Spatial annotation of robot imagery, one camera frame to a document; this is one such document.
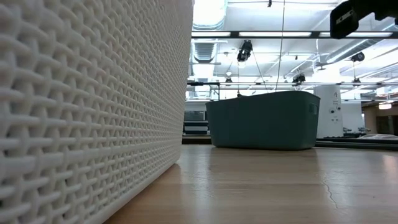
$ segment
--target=ceiling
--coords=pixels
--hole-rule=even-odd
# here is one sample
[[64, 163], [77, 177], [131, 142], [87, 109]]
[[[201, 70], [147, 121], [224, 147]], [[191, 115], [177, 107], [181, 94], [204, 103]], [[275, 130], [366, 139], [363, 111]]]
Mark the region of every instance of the ceiling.
[[[208, 1], [209, 7], [212, 2], [216, 2], [214, 0], [196, 1]], [[285, 2], [284, 12], [284, 3], [281, 0], [273, 0], [271, 7], [267, 7], [268, 1], [229, 0], [221, 30], [280, 31], [283, 24], [283, 30], [289, 31], [329, 31], [329, 13], [340, 2], [341, 0], [288, 0]], [[360, 21], [358, 30], [381, 31], [392, 23], [391, 18], [376, 21], [374, 15], [371, 14]], [[398, 57], [398, 40], [394, 39], [382, 40], [363, 50], [365, 60], [356, 62], [354, 67], [352, 61], [349, 60], [327, 65], [326, 70], [322, 71], [318, 71], [320, 67], [312, 65], [312, 61], [315, 63], [322, 59], [319, 55], [327, 56], [354, 41], [357, 40], [252, 39], [252, 55], [246, 63], [238, 66], [236, 57], [243, 39], [225, 39], [223, 43], [218, 43], [216, 46], [216, 56], [211, 61], [216, 65], [198, 65], [192, 57], [191, 62], [194, 64], [191, 66], [190, 74], [191, 78], [205, 77], [208, 82], [224, 82], [228, 71], [232, 73], [234, 82], [262, 82], [261, 75], [265, 82], [291, 82], [299, 72], [306, 76], [307, 82], [351, 82], [354, 75], [361, 77], [362, 82], [394, 81], [394, 77], [398, 78], [398, 66], [395, 68], [394, 65], [397, 63], [394, 58]], [[292, 71], [306, 61], [310, 61], [307, 63], [308, 66], [301, 67], [300, 71]], [[385, 72], [374, 74], [386, 67], [389, 69]], [[222, 88], [236, 89], [237, 86], [223, 86]], [[253, 87], [241, 86], [239, 88], [247, 90]], [[368, 86], [356, 92], [366, 93], [376, 88], [376, 86], [373, 88]]]

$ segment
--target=white woven basket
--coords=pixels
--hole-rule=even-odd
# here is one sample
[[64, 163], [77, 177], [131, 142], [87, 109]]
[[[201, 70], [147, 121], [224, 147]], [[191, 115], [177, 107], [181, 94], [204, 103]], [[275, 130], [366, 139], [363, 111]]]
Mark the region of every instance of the white woven basket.
[[0, 0], [0, 223], [102, 223], [180, 156], [192, 2]]

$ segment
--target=plastic storage bin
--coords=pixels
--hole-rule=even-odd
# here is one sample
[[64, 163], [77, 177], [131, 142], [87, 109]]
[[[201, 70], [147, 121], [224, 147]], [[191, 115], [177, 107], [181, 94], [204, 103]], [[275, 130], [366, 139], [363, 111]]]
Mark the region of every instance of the plastic storage bin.
[[301, 150], [315, 146], [320, 98], [283, 91], [206, 104], [216, 147]]

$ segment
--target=wooden table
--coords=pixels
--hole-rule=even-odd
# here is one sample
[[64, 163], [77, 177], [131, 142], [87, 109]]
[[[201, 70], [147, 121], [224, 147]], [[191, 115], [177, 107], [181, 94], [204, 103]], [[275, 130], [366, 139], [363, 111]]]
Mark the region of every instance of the wooden table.
[[398, 152], [184, 145], [106, 223], [398, 223]]

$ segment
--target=wooden surface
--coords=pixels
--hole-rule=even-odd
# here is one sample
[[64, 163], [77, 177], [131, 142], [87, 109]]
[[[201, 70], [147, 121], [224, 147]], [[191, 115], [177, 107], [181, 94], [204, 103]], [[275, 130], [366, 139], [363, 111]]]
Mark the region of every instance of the wooden surface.
[[106, 223], [398, 223], [398, 153], [185, 145]]

